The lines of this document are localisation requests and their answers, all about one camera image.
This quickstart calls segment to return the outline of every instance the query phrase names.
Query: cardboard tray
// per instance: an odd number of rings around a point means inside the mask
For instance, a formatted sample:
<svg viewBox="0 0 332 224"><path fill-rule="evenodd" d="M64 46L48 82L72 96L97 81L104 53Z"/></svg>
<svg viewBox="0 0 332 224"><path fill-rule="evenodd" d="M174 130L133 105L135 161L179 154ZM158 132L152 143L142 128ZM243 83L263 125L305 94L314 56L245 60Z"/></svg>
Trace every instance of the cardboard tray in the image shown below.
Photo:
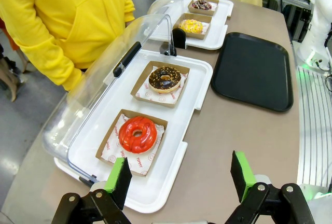
<svg viewBox="0 0 332 224"><path fill-rule="evenodd" d="M208 16L213 16L214 13L217 11L218 9L218 4L219 4L219 0L205 0L205 1L208 1L210 3L214 3L214 4L217 4L217 7L215 8L215 10L202 10L202 9L196 9L196 8L193 8L191 5L193 4L193 1L194 0L191 0L189 5L188 5L188 9L189 9L189 12L191 13L196 13L196 14L203 14L203 15L208 15Z"/></svg>
<svg viewBox="0 0 332 224"><path fill-rule="evenodd" d="M125 110L125 109L121 109L119 114L116 116L116 118L114 119L112 125L110 126L110 128L108 129L105 137L103 138L103 141L101 142L98 150L97 150L97 153L95 155L96 158L98 158L99 160L103 161L103 162L106 162L110 165L113 165L112 162L108 161L108 160L105 160L102 158L102 153L103 153L103 150L105 148L105 145L106 145L106 142L109 138L109 136L111 135L116 123L118 122L118 119L120 118L121 114L124 114L125 116L127 116L128 118L134 118L134 117L137 117L137 116L142 116L142 117L145 117L145 118L148 118L150 119L153 123L157 124L157 125L162 125L164 126L164 133L163 135L161 136L161 141L160 141L160 144L159 144L159 147L158 147L158 150L156 152L156 155L154 157L154 161L157 159L157 156L158 156L158 151L160 150L160 146L162 145L162 141L164 139L164 134L165 134L165 131L166 131L166 128L167 128L167 124L168 122L166 120L163 120L163 119L159 119L159 118L156 118L156 117L153 117L153 116L149 116L149 115L146 115L146 114L141 114L141 113L138 113L136 111L130 111L130 110ZM135 175L138 175L138 176L142 176L141 174L139 173L136 173L136 172L133 172L133 174Z"/></svg>
<svg viewBox="0 0 332 224"><path fill-rule="evenodd" d="M180 100L181 95L183 94L183 91L185 90L187 80L185 81L185 84L183 85L183 88L182 88L182 91L181 91L181 94L180 94L179 98L177 99L177 101L174 104L150 101L148 99L143 99L143 98L140 98L140 97L136 96L136 93L138 92L138 90L140 89L140 87L142 86L142 84L144 83L146 78L151 74L152 69L153 69L154 66L155 67L163 67L163 66L173 67L173 68L177 69L181 74L188 74L188 75L189 75L189 71L190 71L190 69L187 68L187 67L182 67L182 66L179 66L179 65L173 65L173 64L164 63L164 62L150 61L146 65L143 72L141 73L140 77L138 78L138 80L137 80L136 84L134 85L133 89L131 90L130 94L135 99L137 99L139 101L147 101L147 102L151 102L151 103L154 103L154 104L157 104L157 105L174 108L175 104Z"/></svg>
<svg viewBox="0 0 332 224"><path fill-rule="evenodd" d="M179 19L177 20L177 22L174 24L173 28L174 29L178 28L178 26L180 25L181 21L187 20L187 19L194 19L194 20L197 20L197 21L209 24L209 27L207 28L207 31L206 31L205 34L196 34L196 33L188 33L188 32L186 32L186 36L187 37L192 37L192 38L203 40L205 38L205 36L208 34L208 32L209 32L209 29L210 29L210 26L211 26L212 17L205 16L205 15L200 15L200 14L184 13L184 14L182 14L179 17Z"/></svg>

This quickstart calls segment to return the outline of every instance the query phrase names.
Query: red glazed donut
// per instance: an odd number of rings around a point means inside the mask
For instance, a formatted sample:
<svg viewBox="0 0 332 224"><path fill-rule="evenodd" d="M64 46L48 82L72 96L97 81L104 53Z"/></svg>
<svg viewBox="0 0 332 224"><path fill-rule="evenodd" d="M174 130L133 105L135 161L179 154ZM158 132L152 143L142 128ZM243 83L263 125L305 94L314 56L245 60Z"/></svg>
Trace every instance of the red glazed donut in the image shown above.
<svg viewBox="0 0 332 224"><path fill-rule="evenodd" d="M135 137L136 132L142 135ZM129 152L142 153L150 149L157 138L155 124L144 117L135 117L127 120L120 128L120 145Z"/></svg>

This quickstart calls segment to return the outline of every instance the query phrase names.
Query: yellow sleeve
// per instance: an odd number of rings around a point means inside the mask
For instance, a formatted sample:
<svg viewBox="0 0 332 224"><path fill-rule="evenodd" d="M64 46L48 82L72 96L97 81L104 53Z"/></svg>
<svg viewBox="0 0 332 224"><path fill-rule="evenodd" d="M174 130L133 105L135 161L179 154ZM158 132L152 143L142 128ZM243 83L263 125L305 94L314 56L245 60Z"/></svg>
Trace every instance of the yellow sleeve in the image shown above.
<svg viewBox="0 0 332 224"><path fill-rule="evenodd" d="M0 18L15 43L41 73L66 90L78 83L81 71L63 54L37 16L34 0L0 0Z"/></svg>
<svg viewBox="0 0 332 224"><path fill-rule="evenodd" d="M133 11L135 11L135 7L132 0L124 0L124 10L124 21L133 21L135 19L133 14Z"/></svg>

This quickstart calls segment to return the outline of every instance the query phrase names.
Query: screw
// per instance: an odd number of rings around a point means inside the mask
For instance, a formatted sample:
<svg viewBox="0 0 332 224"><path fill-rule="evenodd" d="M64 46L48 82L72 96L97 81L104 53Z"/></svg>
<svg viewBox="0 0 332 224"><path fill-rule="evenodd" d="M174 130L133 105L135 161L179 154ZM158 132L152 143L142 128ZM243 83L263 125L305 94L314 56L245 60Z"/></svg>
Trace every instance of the screw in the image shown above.
<svg viewBox="0 0 332 224"><path fill-rule="evenodd" d="M288 186L288 187L286 188L286 190L287 190L287 192L292 193L294 189L293 189L292 186Z"/></svg>
<svg viewBox="0 0 332 224"><path fill-rule="evenodd" d="M263 184L260 184L260 185L258 185L257 189L259 191L264 191L265 190L265 186Z"/></svg>
<svg viewBox="0 0 332 224"><path fill-rule="evenodd" d="M95 196L96 196L97 198L100 198L100 197L103 196L103 193L102 193L102 192L98 192L97 194L95 194Z"/></svg>

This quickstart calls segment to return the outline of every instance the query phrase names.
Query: gray floor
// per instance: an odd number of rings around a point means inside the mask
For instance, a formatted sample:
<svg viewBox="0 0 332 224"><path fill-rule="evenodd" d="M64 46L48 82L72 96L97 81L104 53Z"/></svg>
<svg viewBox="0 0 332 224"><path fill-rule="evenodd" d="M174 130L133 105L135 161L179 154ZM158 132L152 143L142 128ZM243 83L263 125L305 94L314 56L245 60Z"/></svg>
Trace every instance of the gray floor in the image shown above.
<svg viewBox="0 0 332 224"><path fill-rule="evenodd" d="M4 55L21 69L22 63L4 33L0 33L0 43ZM0 88L0 209L26 153L65 93L32 66L29 69L32 72L24 74L25 83L13 103L9 91Z"/></svg>

